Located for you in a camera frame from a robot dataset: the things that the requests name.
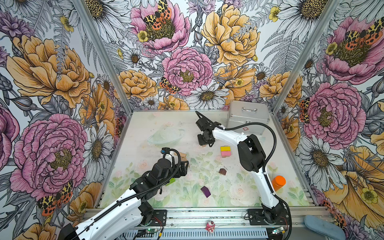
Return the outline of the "yellow wood block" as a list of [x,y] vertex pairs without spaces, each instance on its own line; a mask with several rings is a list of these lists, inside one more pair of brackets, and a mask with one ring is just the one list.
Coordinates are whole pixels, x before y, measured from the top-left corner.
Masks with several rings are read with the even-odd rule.
[[220,147],[220,150],[221,150],[221,152],[230,152],[231,151],[231,147],[229,147],[229,146],[222,146],[222,147]]

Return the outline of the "pink wood block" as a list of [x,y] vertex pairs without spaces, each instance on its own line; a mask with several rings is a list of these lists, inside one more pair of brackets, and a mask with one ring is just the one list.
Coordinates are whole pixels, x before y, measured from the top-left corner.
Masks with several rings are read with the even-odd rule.
[[221,151],[221,157],[222,158],[227,158],[232,155],[231,151]]

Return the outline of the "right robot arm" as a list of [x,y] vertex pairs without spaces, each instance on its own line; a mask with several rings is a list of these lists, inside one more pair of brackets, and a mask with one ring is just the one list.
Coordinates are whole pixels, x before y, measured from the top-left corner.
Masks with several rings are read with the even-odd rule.
[[267,129],[272,134],[274,143],[270,154],[267,156],[255,135],[244,135],[226,129],[204,130],[197,135],[199,145],[212,146],[216,140],[224,141],[230,145],[237,146],[241,166],[250,172],[256,182],[262,200],[264,221],[268,224],[275,224],[284,214],[285,206],[283,201],[278,198],[271,179],[266,171],[266,165],[272,158],[277,147],[277,136],[270,128]]

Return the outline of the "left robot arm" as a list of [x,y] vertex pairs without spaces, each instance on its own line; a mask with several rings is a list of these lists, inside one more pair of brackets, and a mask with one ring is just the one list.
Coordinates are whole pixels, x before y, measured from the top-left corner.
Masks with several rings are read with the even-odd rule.
[[148,225],[154,216],[154,209],[148,200],[171,179],[187,175],[188,161],[159,159],[152,170],[136,179],[116,201],[90,219],[73,227],[63,227],[59,240],[114,240],[126,230]]

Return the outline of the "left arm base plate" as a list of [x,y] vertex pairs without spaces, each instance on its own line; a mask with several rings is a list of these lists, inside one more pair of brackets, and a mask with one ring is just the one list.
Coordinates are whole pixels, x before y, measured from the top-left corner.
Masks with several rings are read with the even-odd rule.
[[140,224],[142,227],[164,227],[167,222],[167,210],[151,210],[143,215],[143,220]]

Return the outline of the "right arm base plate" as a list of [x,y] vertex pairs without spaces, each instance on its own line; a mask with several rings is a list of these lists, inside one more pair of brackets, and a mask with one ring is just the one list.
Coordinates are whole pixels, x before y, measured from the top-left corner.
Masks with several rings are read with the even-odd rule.
[[249,221],[251,226],[258,225],[284,225],[291,223],[288,212],[284,210],[268,211],[264,209],[248,209],[244,220]]

